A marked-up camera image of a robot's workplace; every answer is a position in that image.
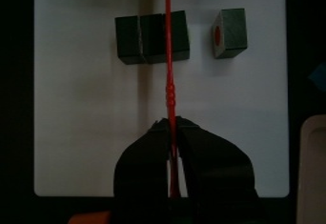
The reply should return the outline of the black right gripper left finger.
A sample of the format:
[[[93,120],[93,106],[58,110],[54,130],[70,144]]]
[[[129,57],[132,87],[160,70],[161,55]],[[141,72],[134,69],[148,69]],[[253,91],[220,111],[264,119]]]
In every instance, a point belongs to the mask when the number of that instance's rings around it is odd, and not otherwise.
[[[114,168],[114,224],[168,224],[168,120],[125,148]]]

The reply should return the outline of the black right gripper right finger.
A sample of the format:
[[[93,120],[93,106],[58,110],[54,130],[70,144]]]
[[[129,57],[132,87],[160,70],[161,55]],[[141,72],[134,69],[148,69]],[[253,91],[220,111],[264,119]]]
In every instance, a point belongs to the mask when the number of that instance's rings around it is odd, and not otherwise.
[[[263,224],[255,173],[247,154],[180,116],[176,143],[195,224]]]

